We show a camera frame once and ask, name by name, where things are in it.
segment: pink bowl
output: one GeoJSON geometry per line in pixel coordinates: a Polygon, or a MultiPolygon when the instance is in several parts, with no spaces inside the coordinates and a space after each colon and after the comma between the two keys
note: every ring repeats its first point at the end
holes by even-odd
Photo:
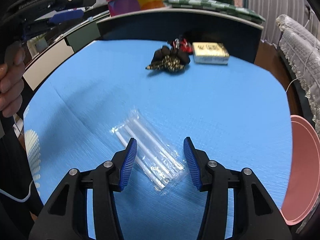
{"type": "Polygon", "coordinates": [[[320,192],[320,140],[311,124],[292,115],[292,163],[281,214],[287,225],[301,222],[311,211],[320,192]]]}

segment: blue table cover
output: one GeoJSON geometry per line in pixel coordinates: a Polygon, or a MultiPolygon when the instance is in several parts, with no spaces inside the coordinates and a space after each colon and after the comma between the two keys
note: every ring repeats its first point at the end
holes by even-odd
{"type": "MultiPolygon", "coordinates": [[[[136,108],[182,157],[183,140],[190,136],[196,148],[226,168],[252,168],[281,207],[292,152],[281,84],[268,71],[235,57],[223,66],[198,65],[191,56],[182,74],[146,70],[164,44],[97,41],[64,62],[39,88],[25,112],[25,131],[38,138],[29,162],[42,201],[69,169],[94,169],[124,149],[110,129],[136,108]]],[[[232,235],[233,221],[229,193],[226,237],[232,235]]],[[[196,190],[188,174],[159,195],[135,164],[128,186],[115,193],[124,239],[195,240],[206,194],[196,190]]],[[[94,237],[92,191],[88,227],[94,237]]]]}

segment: small box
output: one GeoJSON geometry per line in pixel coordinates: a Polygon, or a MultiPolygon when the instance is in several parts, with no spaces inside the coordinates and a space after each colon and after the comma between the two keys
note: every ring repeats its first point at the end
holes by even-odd
{"type": "Polygon", "coordinates": [[[229,53],[222,43],[194,42],[193,56],[196,63],[227,65],[229,53]]]}

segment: plastic bag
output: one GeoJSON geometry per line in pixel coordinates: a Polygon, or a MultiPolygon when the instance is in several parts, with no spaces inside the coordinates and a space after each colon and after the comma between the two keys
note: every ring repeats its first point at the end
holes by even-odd
{"type": "Polygon", "coordinates": [[[129,117],[113,127],[111,132],[124,146],[131,137],[137,140],[135,161],[154,183],[156,191],[166,193],[187,173],[185,165],[178,160],[178,152],[156,133],[137,110],[131,111],[129,117]]]}

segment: finger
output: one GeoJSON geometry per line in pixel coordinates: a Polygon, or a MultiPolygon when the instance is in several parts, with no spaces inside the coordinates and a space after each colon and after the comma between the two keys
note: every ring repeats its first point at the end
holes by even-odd
{"type": "Polygon", "coordinates": [[[20,79],[8,92],[0,94],[0,111],[5,109],[22,92],[24,87],[23,80],[20,79]]]}
{"type": "Polygon", "coordinates": [[[11,67],[5,77],[0,81],[0,92],[6,93],[13,85],[21,80],[24,71],[24,63],[11,67]]]}
{"type": "Polygon", "coordinates": [[[25,52],[23,48],[19,48],[19,50],[17,51],[16,55],[13,58],[13,63],[18,66],[20,65],[25,58],[25,52]]]}
{"type": "Polygon", "coordinates": [[[3,79],[8,71],[8,65],[6,63],[0,64],[0,80],[3,79]]]}
{"type": "Polygon", "coordinates": [[[2,111],[2,115],[6,118],[13,116],[15,113],[19,111],[21,104],[22,104],[22,96],[19,95],[2,111]]]}

